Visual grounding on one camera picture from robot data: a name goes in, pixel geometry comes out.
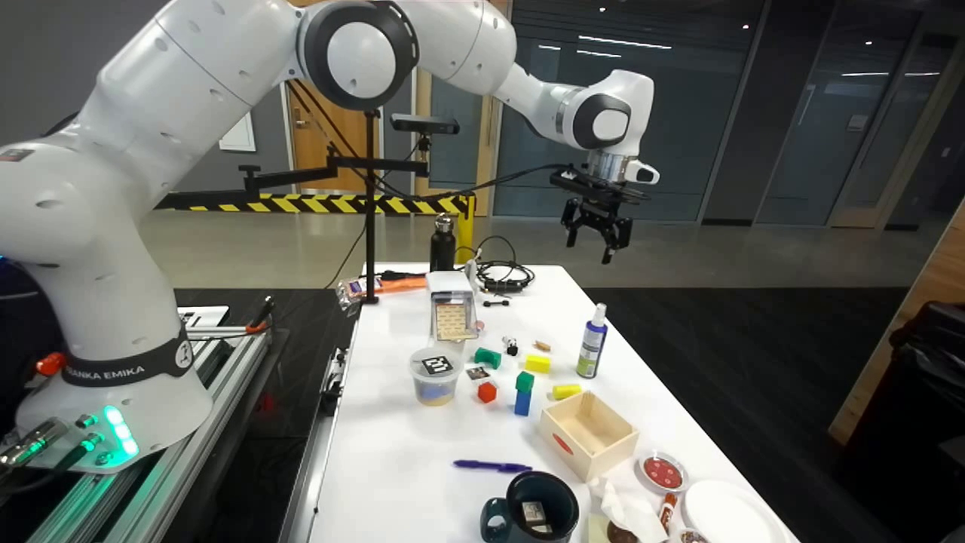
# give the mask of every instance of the bottle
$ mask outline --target bottle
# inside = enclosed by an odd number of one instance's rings
[[[429,242],[429,268],[432,273],[450,273],[452,267],[457,267],[452,217],[442,216],[435,222],[435,235]]]
[[[599,380],[602,357],[608,345],[608,306],[599,306],[599,314],[586,322],[577,375]]]

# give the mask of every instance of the floor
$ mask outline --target floor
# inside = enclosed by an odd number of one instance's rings
[[[192,291],[328,286],[358,231],[358,217],[181,211],[158,211],[143,227],[171,286]],[[637,223],[634,245],[609,267],[595,233],[567,247],[555,222],[482,222],[476,239],[485,235],[506,235],[523,262],[567,267],[581,286],[908,286],[941,231]],[[376,259],[429,259],[429,239],[432,222],[379,222]],[[362,247],[348,276],[362,268]]]

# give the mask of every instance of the plastic container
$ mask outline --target plastic container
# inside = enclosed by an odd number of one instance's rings
[[[687,467],[668,454],[647,454],[634,463],[634,475],[654,494],[683,494],[692,485]]]
[[[412,358],[412,375],[418,384],[418,400],[427,408],[442,408],[457,400],[458,357],[452,350],[429,346],[418,350]]]

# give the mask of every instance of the white table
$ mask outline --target white table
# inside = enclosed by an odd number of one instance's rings
[[[348,363],[345,400],[321,459],[321,507],[312,527],[316,543],[465,543],[479,539],[479,510],[502,497],[512,478],[457,471],[452,459],[525,463],[570,484],[588,518],[591,491],[539,440],[537,419],[552,384],[573,384],[581,326],[591,300],[558,267],[537,267],[537,282],[512,297],[512,309],[482,309],[482,346],[505,350],[505,338],[552,345],[555,375],[539,376],[527,419],[512,418],[512,376],[519,364],[505,358],[502,400],[482,408],[462,375],[450,408],[424,408],[412,380],[412,352],[429,346],[429,292],[392,292],[364,309]],[[581,380],[608,406],[641,429],[641,450],[674,454],[692,480],[727,480],[768,518],[775,539],[797,539],[761,500],[747,480],[707,437],[692,414],[669,396],[634,346],[609,329],[599,380]],[[641,491],[657,510],[660,497],[641,485],[631,463],[608,475],[619,491]]]

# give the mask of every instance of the box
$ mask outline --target box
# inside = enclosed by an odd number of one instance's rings
[[[641,432],[595,392],[578,392],[545,408],[539,432],[581,480],[595,480],[619,463],[634,459],[641,437]]]
[[[432,297],[432,329],[439,340],[468,340],[476,336],[473,285],[465,273],[432,273],[427,278]]]

